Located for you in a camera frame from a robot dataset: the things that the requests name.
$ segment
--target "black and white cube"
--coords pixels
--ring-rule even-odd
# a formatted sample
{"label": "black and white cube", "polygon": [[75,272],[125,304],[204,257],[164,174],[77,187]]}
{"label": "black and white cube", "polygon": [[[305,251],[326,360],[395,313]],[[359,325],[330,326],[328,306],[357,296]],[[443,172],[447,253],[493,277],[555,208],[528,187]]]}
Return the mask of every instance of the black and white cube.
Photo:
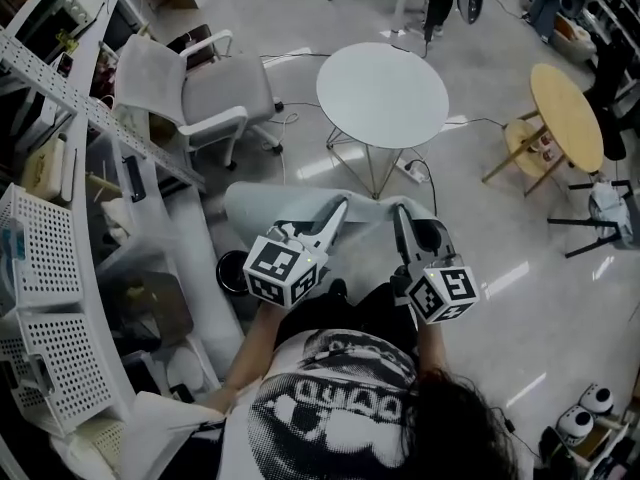
{"label": "black and white cube", "polygon": [[318,272],[327,256],[259,236],[243,270],[249,292],[287,309],[293,308],[318,284]]}
{"label": "black and white cube", "polygon": [[405,294],[428,324],[459,318],[480,300],[469,267],[426,268]]}

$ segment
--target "white robot head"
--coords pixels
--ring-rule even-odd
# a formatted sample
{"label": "white robot head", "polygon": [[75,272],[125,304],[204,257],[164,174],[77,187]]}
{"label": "white robot head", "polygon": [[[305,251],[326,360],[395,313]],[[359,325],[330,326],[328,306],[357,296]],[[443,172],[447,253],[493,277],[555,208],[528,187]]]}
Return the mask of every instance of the white robot head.
{"label": "white robot head", "polygon": [[593,430],[593,416],[586,409],[574,405],[560,416],[556,428],[567,446],[577,446]]}
{"label": "white robot head", "polygon": [[611,391],[595,383],[589,386],[578,403],[596,416],[606,416],[613,410]]}

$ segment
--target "power strip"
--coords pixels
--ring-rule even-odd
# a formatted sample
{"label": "power strip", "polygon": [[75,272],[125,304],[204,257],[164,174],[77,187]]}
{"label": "power strip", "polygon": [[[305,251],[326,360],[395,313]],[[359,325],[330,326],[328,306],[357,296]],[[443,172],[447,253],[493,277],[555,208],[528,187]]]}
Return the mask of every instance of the power strip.
{"label": "power strip", "polygon": [[411,172],[410,170],[407,171],[404,167],[405,165],[407,165],[408,162],[405,162],[402,158],[399,158],[398,161],[396,162],[396,168],[400,169],[400,172],[403,173],[405,176],[409,176],[409,178],[411,178],[413,181],[415,181],[416,183],[424,183],[425,181],[427,181],[427,176],[425,176],[424,174],[422,174],[416,167],[421,165],[420,162],[415,162],[413,164],[413,172]]}

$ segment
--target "round tabletop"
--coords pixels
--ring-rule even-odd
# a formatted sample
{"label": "round tabletop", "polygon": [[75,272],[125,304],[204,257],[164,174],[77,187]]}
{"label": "round tabletop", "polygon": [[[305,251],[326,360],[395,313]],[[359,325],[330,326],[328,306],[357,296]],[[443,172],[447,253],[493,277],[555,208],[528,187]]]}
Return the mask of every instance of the round tabletop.
{"label": "round tabletop", "polygon": [[567,159],[585,172],[599,170],[604,160],[602,133],[578,86],[559,69],[536,64],[531,92],[542,121]]}
{"label": "round tabletop", "polygon": [[440,76],[417,55],[384,43],[361,43],[322,65],[316,92],[329,120],[359,142],[402,149],[436,136],[449,115]]}

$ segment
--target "person's arm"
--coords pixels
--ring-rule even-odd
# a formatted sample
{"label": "person's arm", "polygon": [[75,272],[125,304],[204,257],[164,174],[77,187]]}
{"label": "person's arm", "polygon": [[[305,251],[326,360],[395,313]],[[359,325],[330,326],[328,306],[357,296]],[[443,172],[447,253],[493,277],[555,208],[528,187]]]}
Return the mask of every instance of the person's arm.
{"label": "person's arm", "polygon": [[269,371],[280,322],[285,317],[283,308],[263,302],[251,324],[240,350],[227,372],[224,385],[202,405],[226,413],[238,391]]}
{"label": "person's arm", "polygon": [[418,354],[420,374],[435,369],[446,369],[447,355],[440,324],[427,325],[418,319]]}

